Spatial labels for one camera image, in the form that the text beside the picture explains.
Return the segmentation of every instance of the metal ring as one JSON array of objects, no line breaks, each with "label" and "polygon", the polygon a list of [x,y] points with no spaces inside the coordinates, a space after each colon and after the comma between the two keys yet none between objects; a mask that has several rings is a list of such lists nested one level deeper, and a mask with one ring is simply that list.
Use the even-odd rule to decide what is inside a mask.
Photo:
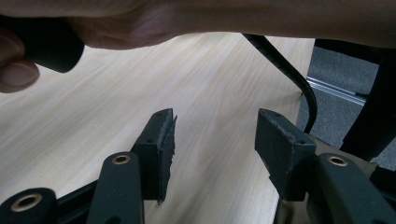
[{"label": "metal ring", "polygon": [[331,156],[327,160],[333,165],[347,166],[347,161],[339,157]]},{"label": "metal ring", "polygon": [[131,157],[128,155],[119,155],[118,157],[113,158],[112,162],[116,165],[125,164],[131,160]]},{"label": "metal ring", "polygon": [[13,212],[23,212],[28,209],[31,209],[38,205],[43,196],[38,193],[28,194],[23,197],[20,197],[14,204],[11,205],[11,211]]}]

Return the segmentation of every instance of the gray carpet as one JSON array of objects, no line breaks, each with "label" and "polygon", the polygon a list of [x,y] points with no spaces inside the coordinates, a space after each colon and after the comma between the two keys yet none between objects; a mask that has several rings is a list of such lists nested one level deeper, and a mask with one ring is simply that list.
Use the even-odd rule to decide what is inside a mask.
[{"label": "gray carpet", "polygon": [[[314,48],[308,76],[347,91],[369,93],[377,69],[377,64]],[[324,91],[314,92],[318,98],[318,118],[311,134],[332,146],[340,147],[362,106]],[[304,128],[307,116],[307,105],[303,101],[297,127]],[[396,140],[373,161],[378,162],[381,167],[396,170]]]}]

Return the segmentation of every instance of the black cable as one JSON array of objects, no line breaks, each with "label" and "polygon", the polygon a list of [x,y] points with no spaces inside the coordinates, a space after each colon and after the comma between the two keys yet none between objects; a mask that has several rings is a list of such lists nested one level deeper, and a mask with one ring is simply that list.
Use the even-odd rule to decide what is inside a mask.
[{"label": "black cable", "polygon": [[309,117],[304,132],[310,133],[318,114],[317,98],[306,79],[286,60],[279,51],[262,35],[243,36],[279,71],[288,77],[303,92],[308,103]]}]

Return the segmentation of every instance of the finger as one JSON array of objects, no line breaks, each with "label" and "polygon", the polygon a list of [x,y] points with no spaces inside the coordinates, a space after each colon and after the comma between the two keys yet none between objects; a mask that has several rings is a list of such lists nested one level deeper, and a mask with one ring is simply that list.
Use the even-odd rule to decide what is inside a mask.
[{"label": "finger", "polygon": [[23,54],[22,41],[10,31],[0,28],[0,67],[21,58]]},{"label": "finger", "polygon": [[0,68],[0,92],[22,91],[33,85],[38,77],[38,68],[34,63],[23,59],[14,61]]}]

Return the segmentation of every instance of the wood grain surface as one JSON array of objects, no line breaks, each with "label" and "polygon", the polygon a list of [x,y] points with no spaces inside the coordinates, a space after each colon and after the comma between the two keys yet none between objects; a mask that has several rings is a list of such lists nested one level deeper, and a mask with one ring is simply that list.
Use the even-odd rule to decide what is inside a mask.
[{"label": "wood grain surface", "polygon": [[[304,75],[314,40],[270,38]],[[295,122],[301,92],[240,34],[183,35],[125,51],[85,49],[67,74],[40,68],[0,94],[0,202],[44,187],[57,197],[97,179],[156,111],[178,115],[167,198],[146,223],[272,223],[277,194],[254,150],[259,108]]]}]

